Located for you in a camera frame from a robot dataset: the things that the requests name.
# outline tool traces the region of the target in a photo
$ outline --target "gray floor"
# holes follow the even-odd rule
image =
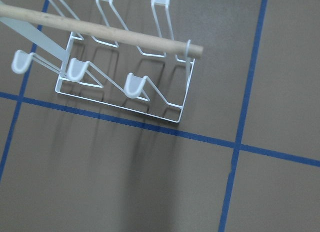
[[[66,1],[102,22],[94,0]],[[149,1],[114,4],[133,31],[155,35]],[[14,74],[14,52],[32,43],[1,25],[0,231],[319,231],[319,2],[171,0],[175,38],[204,46],[179,124],[59,95],[37,64]],[[42,31],[65,47],[67,32]],[[179,101],[170,61],[161,70],[133,47],[77,46],[120,84],[131,68],[159,70]]]

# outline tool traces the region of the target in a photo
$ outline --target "wooden dowel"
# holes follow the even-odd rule
[[[51,28],[86,34],[102,39],[182,56],[185,55],[187,45],[186,43],[173,41],[170,39],[106,27],[99,24],[79,21],[71,18],[64,18],[48,13],[37,12],[9,5],[0,5],[0,17],[27,21],[33,24],[40,24]],[[201,58],[203,49],[204,48],[201,46],[190,44],[188,56],[191,58]]]

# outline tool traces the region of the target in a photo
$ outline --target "blue line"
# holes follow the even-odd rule
[[[7,98],[10,100],[18,100],[19,96],[18,95],[14,95],[14,94],[10,94],[10,93],[4,93],[4,92],[0,92],[0,98]]]
[[[48,10],[48,6],[49,6],[49,1],[45,0],[45,2],[43,4],[42,12],[45,13]],[[41,31],[42,30],[42,26],[39,25],[37,27],[37,29],[39,31]],[[34,53],[36,51],[36,49],[37,49],[36,44],[33,44],[30,52]],[[25,94],[25,91],[26,91],[30,70],[31,70],[31,66],[29,67],[29,69],[27,70],[26,74],[23,77],[23,81],[22,81],[22,84],[21,84],[19,96],[15,96],[15,95],[14,96],[9,96],[9,94],[1,93],[2,95],[7,96],[6,98],[14,98],[14,100],[16,100],[17,102],[16,102],[16,106],[15,106],[15,109],[14,109],[13,118],[12,118],[12,121],[11,121],[10,129],[9,129],[9,132],[8,132],[8,136],[6,138],[6,142],[5,142],[5,146],[4,146],[4,150],[3,150],[3,155],[2,155],[2,158],[1,158],[1,162],[0,162],[0,182],[1,182],[2,174],[3,174],[4,169],[5,169],[5,164],[6,164],[6,161],[7,161],[8,153],[9,153],[11,142],[12,142],[12,138],[13,138],[13,135],[14,135],[15,126],[16,126],[16,123],[17,123],[17,120],[18,120],[18,117],[19,117],[22,100],[23,100],[23,97],[24,97],[24,94]]]
[[[83,115],[83,116],[90,117],[90,118],[97,118],[97,119],[101,119],[101,120],[105,120],[105,121],[109,121],[109,122],[119,123],[119,124],[131,126],[131,127],[142,128],[142,129],[146,129],[146,130],[150,130],[150,131],[154,131],[154,132],[165,133],[165,134],[188,138],[188,139],[201,141],[201,142],[205,142],[205,143],[220,145],[220,146],[224,146],[224,147],[234,148],[234,146],[235,146],[235,144],[233,142],[229,142],[229,141],[222,140],[222,139],[211,138],[211,137],[198,135],[198,134],[194,134],[194,133],[189,133],[189,132],[183,132],[183,131],[179,131],[176,129],[165,128],[165,127],[156,126],[156,125],[152,125],[152,124],[148,124],[148,123],[141,123],[141,122],[137,122],[137,121],[133,121],[133,120],[129,120],[129,119],[118,118],[118,117],[114,117],[114,116],[107,115],[107,114],[96,113],[96,112],[87,111],[87,110],[83,110],[83,109],[79,109],[79,108],[68,107],[68,106],[64,106],[64,105],[60,105],[60,104],[45,102],[45,101],[41,101],[41,100],[37,100],[37,99],[23,98],[23,102],[33,104],[33,105],[38,105],[38,106],[45,107],[45,108],[60,110],[60,111],[68,112],[68,113]]]
[[[296,155],[276,152],[269,149],[263,149],[263,148],[258,148],[254,146],[243,145],[243,144],[240,146],[240,149],[250,153],[256,153],[256,154],[270,156],[273,158],[279,158],[279,159],[284,159],[284,160],[288,160],[296,163],[302,163],[310,166],[320,167],[320,161],[311,159],[311,158],[300,157]]]
[[[225,196],[224,196],[224,200],[223,200],[222,212],[221,212],[221,217],[220,217],[220,224],[219,224],[219,229],[218,229],[219,232],[224,232],[224,230],[226,228],[225,225],[227,223],[230,200],[231,200],[232,190],[233,190],[233,186],[234,186],[234,182],[235,182],[235,176],[236,176],[235,172],[237,170],[239,152],[240,152],[241,142],[242,142],[242,138],[243,138],[242,136],[244,133],[245,123],[246,123],[251,88],[252,88],[255,69],[256,69],[259,44],[260,44],[260,40],[261,40],[261,34],[262,34],[262,29],[263,29],[263,24],[264,24],[267,3],[268,3],[268,0],[261,0],[260,12],[259,12],[257,25],[256,25],[253,48],[252,48],[252,53],[251,53],[249,71],[248,71],[248,76],[247,76],[247,80],[246,80],[243,101],[242,101],[242,107],[241,107],[241,112],[240,112],[240,117],[239,117],[238,129],[237,129],[236,137],[235,137],[235,147],[234,147],[233,155],[232,155],[232,159],[231,159],[231,171],[228,176],[227,183],[226,183],[226,189],[225,189],[226,191],[225,191]]]

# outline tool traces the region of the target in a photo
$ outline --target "gray tile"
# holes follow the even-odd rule
[[[0,98],[0,151],[1,156],[5,148],[7,136],[9,133],[11,121],[14,115],[16,102]]]
[[[1,0],[3,3],[21,8],[34,9],[41,11],[45,0]],[[32,43],[24,37],[15,33],[3,23],[0,23],[1,34],[1,80],[0,91],[19,94],[23,76],[18,76],[11,70],[11,62],[16,50],[30,52]]]
[[[99,22],[97,11],[93,8],[94,4],[90,0],[86,1],[84,3],[84,0],[74,0],[70,5],[81,19]],[[150,23],[152,14],[149,11],[149,2],[150,0],[115,0],[114,4],[130,28],[136,32],[154,35],[153,22]],[[55,75],[48,72],[42,73],[43,69],[36,65],[31,72],[26,95],[91,111],[101,111],[121,118],[234,141],[260,2],[261,0],[171,0],[170,11],[175,38],[179,41],[192,39],[194,44],[204,45],[204,55],[201,60],[196,61],[185,110],[179,125],[88,101],[59,96],[54,92]],[[111,17],[110,20],[112,25],[119,27],[114,18]],[[67,40],[67,33],[46,28],[43,30],[61,44]],[[106,56],[106,59],[100,59],[100,62],[97,62],[103,69],[109,66],[110,60],[110,50],[104,49],[104,51],[105,55],[101,54],[101,56]],[[89,47],[83,59],[90,60],[91,56]],[[141,56],[135,48],[122,45],[115,71],[115,76],[121,85],[125,82],[126,74],[132,71],[132,68],[136,68],[140,61]],[[166,68],[168,71],[163,73],[161,79],[163,83],[160,82],[161,86],[164,86],[161,87],[163,91],[167,89],[166,84],[170,86],[168,81],[172,76],[171,69],[168,66]],[[171,92],[169,87],[167,94],[170,96]],[[103,93],[96,92],[94,95],[102,98]]]
[[[231,149],[23,104],[2,231],[216,231]]]
[[[319,1],[268,1],[243,143],[320,159]]]
[[[320,168],[240,152],[226,232],[319,231]]]

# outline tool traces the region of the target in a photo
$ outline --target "wooden rod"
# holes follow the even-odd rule
[[[185,55],[187,45],[186,43],[173,41],[170,39],[106,27],[99,24],[79,21],[71,18],[64,18],[48,13],[37,12],[9,5],[0,5],[0,17],[27,21],[33,24],[40,24],[51,28],[86,34],[102,39],[182,56]],[[201,58],[203,49],[204,48],[201,46],[190,44],[188,57]]]

